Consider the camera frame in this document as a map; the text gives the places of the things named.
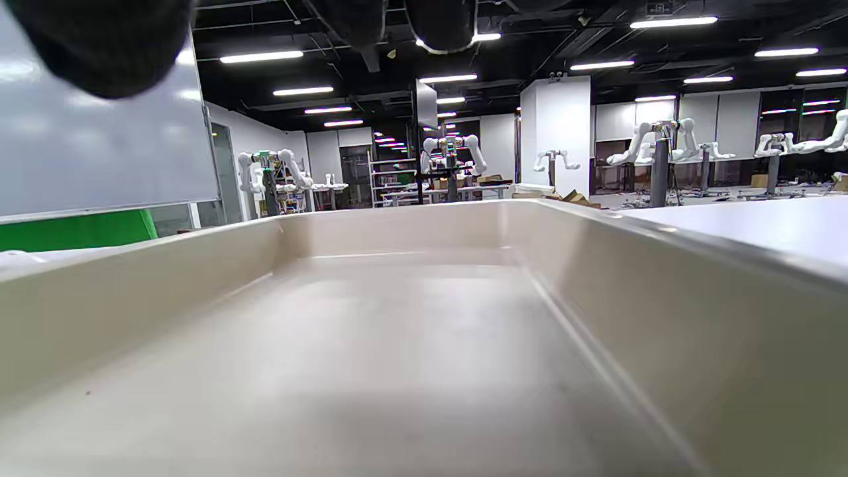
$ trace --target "black ceiling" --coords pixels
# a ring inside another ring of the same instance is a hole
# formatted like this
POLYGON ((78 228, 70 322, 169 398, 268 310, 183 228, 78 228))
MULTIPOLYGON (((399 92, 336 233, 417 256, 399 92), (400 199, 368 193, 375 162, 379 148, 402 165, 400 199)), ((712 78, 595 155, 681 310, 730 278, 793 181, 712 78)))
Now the black ceiling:
MULTIPOLYGON (((675 2, 679 16, 714 14, 715 25, 632 30, 645 17, 645 0, 572 0, 551 11, 520 12, 510 0, 480 0, 478 32, 499 31, 450 55, 415 45, 402 0, 389 0, 386 35, 378 45, 379 73, 310 14, 301 0, 201 0, 193 29, 204 97, 284 130, 323 130, 327 115, 304 109, 351 105, 334 120, 368 122, 409 117, 407 93, 415 78, 461 74, 476 81, 437 85, 440 96, 462 95, 464 105, 445 105, 462 115, 508 113, 520 91, 575 61, 633 59, 629 69, 595 70, 594 103, 682 91, 775 87, 801 80, 798 70, 848 64, 848 3, 844 0, 705 0, 675 2), (760 48, 818 47, 805 58, 755 59, 760 48), (224 65, 228 54, 300 49, 301 59, 224 65), (395 51, 393 59, 388 54, 395 51), (726 85, 686 86, 683 79, 735 76, 726 85), (333 86, 329 94, 278 98, 275 89, 333 86)), ((821 82, 815 78, 806 82, 821 82)))

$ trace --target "beige plastic tray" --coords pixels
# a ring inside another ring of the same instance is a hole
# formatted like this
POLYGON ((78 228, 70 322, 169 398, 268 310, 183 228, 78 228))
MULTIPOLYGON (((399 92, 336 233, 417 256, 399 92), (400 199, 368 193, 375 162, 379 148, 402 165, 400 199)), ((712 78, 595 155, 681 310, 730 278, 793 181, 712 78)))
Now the beige plastic tray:
POLYGON ((17 272, 0 475, 836 475, 846 286, 794 263, 511 200, 17 272))

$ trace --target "white wall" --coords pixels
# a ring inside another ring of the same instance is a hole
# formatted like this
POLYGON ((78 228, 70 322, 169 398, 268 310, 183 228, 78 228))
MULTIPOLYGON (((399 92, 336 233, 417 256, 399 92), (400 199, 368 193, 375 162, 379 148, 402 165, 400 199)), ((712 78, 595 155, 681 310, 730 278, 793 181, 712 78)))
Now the white wall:
POLYGON ((633 137, 636 103, 599 104, 596 115, 596 141, 621 141, 633 137))
POLYGON ((522 101, 522 182, 528 184, 548 185, 548 174, 536 172, 536 88, 526 88, 521 93, 522 101))
MULTIPOLYGON (((306 140, 303 131, 286 132, 275 127, 262 124, 252 120, 246 115, 235 111, 221 108, 217 104, 206 103, 212 122, 226 126, 230 130, 230 142, 232 143, 233 160, 236 161, 236 177, 241 182, 241 169, 238 167, 237 158, 242 152, 253 153, 259 150, 291 149, 295 153, 298 162, 303 160, 301 166, 308 171, 310 168, 309 156, 306 154, 306 140)), ((252 194, 239 191, 239 206, 242 217, 250 218, 250 208, 253 207, 252 194)))
MULTIPOLYGON (((643 122, 671 121, 674 119, 674 100, 671 101, 649 101, 647 103, 636 103, 636 124, 643 122)), ((645 134, 643 143, 655 143, 656 135, 653 132, 645 134)))
POLYGON ((480 149, 488 165, 486 176, 515 180, 516 116, 480 116, 480 149))
POLYGON ((335 174, 342 181, 342 155, 338 150, 338 131, 310 132, 306 134, 310 148, 312 177, 324 182, 326 174, 335 174))
POLYGON ((548 175, 533 171, 533 163, 539 152, 565 150, 568 161, 581 167, 569 171, 562 160, 556 161, 557 192, 576 189, 589 194, 591 80, 590 76, 536 80, 522 92, 522 118, 534 121, 532 128, 522 130, 522 182, 548 185, 548 175))

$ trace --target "white pillar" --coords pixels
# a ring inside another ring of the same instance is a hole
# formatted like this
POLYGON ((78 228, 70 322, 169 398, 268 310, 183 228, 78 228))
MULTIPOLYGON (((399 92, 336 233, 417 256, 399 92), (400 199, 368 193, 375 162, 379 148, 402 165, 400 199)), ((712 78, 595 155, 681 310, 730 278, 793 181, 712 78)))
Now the white pillar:
POLYGON ((592 84, 589 76, 536 80, 522 92, 522 182, 548 185, 548 173, 536 172, 540 152, 568 151, 569 171, 556 161, 556 191, 589 195, 592 84))

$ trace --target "white robotic arm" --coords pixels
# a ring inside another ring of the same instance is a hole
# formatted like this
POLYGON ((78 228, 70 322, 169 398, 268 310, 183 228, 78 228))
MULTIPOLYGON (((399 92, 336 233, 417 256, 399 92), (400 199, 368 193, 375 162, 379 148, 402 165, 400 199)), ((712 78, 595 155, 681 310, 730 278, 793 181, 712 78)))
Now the white robotic arm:
POLYGON ((430 155, 438 147, 438 141, 432 137, 424 139, 424 147, 421 151, 421 172, 430 172, 430 155))
POLYGON ((790 144, 790 154, 810 154, 827 149, 838 149, 845 144, 848 134, 848 109, 836 113, 836 128, 834 133, 823 141, 805 141, 798 144, 790 144))
POLYGON ((242 173, 242 183, 238 186, 244 192, 253 194, 264 194, 265 185, 262 184, 262 165, 253 162, 253 156, 248 153, 238 155, 238 167, 242 173))
POLYGON ((288 170, 292 173, 294 185, 302 189, 312 188, 312 184, 314 184, 315 181, 312 180, 312 177, 307 176, 300 170, 298 164, 294 162, 294 153, 292 151, 283 149, 277 153, 277 157, 280 158, 283 165, 288 167, 288 170))
POLYGON ((471 174, 473 176, 482 176, 488 169, 488 165, 483 158, 483 152, 480 150, 480 138, 472 134, 471 136, 466 136, 463 141, 468 150, 471 151, 471 158, 474 159, 474 169, 471 170, 471 174))
POLYGON ((791 132, 786 134, 763 134, 760 136, 760 145, 756 148, 754 157, 774 157, 776 155, 787 155, 792 149, 791 132))
POLYGON ((623 154, 613 154, 606 159, 606 163, 611 166, 618 166, 619 164, 624 164, 625 162, 635 162, 639 157, 640 148, 642 147, 642 141, 644 141, 644 137, 651 131, 652 125, 643 122, 642 124, 636 126, 633 129, 633 141, 630 143, 630 149, 628 149, 623 154))

